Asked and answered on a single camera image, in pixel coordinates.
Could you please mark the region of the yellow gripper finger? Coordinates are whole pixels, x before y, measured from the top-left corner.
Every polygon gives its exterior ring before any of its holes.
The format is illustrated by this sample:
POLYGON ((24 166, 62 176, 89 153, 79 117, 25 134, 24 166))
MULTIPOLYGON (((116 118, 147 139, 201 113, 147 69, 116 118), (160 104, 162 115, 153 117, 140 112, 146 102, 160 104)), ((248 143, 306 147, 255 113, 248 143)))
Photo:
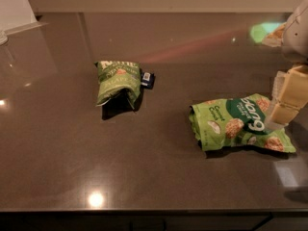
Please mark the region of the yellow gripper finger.
POLYGON ((285 81, 278 95, 272 118, 286 126, 308 103, 308 65, 295 64, 285 72, 285 81))

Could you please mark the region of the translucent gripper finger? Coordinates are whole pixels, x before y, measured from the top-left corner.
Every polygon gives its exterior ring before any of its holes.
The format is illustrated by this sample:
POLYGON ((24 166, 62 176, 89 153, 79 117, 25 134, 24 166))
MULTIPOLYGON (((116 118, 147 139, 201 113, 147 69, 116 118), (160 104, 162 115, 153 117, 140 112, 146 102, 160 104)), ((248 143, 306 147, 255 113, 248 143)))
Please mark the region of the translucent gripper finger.
POLYGON ((286 123, 278 123, 273 120, 273 110, 275 105, 278 103, 278 95, 283 87, 285 81, 285 72, 278 71, 273 82, 272 92, 271 92, 271 101, 269 107, 266 111, 265 127, 267 130, 278 130, 286 126, 286 123))

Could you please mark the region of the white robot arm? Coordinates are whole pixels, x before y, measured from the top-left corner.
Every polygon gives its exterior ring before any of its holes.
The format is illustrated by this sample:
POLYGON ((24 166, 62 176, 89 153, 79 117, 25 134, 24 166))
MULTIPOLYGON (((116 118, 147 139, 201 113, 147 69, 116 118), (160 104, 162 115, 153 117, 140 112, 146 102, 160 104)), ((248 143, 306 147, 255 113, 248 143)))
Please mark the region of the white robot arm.
POLYGON ((282 34, 282 54, 293 66, 278 71, 266 114, 269 130, 286 127, 308 103, 308 0, 289 16, 282 34))

